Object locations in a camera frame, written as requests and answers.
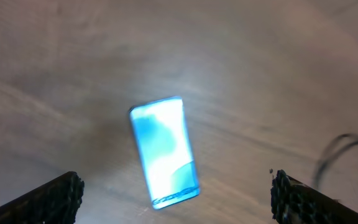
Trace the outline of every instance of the wood grain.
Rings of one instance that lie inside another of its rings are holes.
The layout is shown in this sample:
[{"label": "wood grain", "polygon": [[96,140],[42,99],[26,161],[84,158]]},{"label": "wood grain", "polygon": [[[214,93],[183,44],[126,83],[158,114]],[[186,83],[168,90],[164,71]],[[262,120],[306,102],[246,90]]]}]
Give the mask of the wood grain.
[{"label": "wood grain", "polygon": [[[183,97],[201,195],[152,210],[127,110]],[[75,170],[78,223],[275,223],[358,134],[358,0],[0,0],[0,205]],[[323,193],[358,211],[358,149]]]}]

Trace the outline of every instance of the smartphone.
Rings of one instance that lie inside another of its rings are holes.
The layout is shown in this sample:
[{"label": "smartphone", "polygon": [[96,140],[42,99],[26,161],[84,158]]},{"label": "smartphone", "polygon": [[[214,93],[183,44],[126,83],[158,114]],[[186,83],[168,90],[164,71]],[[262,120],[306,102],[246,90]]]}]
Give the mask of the smartphone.
[{"label": "smartphone", "polygon": [[154,209],[200,194],[179,96],[134,106],[129,112]]}]

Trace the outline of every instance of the blue smartphone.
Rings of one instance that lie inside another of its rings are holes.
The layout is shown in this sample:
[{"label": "blue smartphone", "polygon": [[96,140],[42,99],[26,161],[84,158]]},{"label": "blue smartphone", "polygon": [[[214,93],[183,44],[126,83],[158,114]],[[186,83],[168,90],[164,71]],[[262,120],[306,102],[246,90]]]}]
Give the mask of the blue smartphone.
[{"label": "blue smartphone", "polygon": [[200,194],[179,96],[133,107],[129,116],[153,208]]}]

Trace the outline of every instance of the phone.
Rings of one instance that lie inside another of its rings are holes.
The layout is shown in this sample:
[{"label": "phone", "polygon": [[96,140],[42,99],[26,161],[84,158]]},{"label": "phone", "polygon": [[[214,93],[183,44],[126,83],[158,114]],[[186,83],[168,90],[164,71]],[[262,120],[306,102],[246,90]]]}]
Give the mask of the phone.
[{"label": "phone", "polygon": [[179,96],[134,106],[129,112],[154,209],[200,194]]}]

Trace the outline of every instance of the wire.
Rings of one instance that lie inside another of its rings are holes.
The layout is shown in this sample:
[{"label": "wire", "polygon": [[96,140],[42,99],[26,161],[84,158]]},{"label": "wire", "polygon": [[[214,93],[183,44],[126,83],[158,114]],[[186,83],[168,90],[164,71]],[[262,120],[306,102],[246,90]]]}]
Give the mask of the wire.
[{"label": "wire", "polygon": [[318,162],[318,168],[316,169],[316,172],[314,173],[314,178],[313,178],[313,188],[318,190],[318,185],[319,182],[321,180],[321,178],[323,177],[324,171],[329,168],[341,155],[343,155],[345,152],[347,152],[348,150],[352,149],[354,146],[358,145],[358,135],[356,134],[342,134],[336,138],[334,138],[326,147],[326,149],[323,152],[323,156],[322,158],[324,158],[324,156],[328,156],[328,154],[334,150],[334,148],[339,144],[339,142],[344,139],[344,138],[353,138],[355,139],[354,142],[351,142],[349,144],[346,144],[345,146],[343,146],[342,148],[340,148],[340,150],[338,150],[335,154],[333,154],[331,157],[328,157],[327,159],[320,159],[320,161]]}]

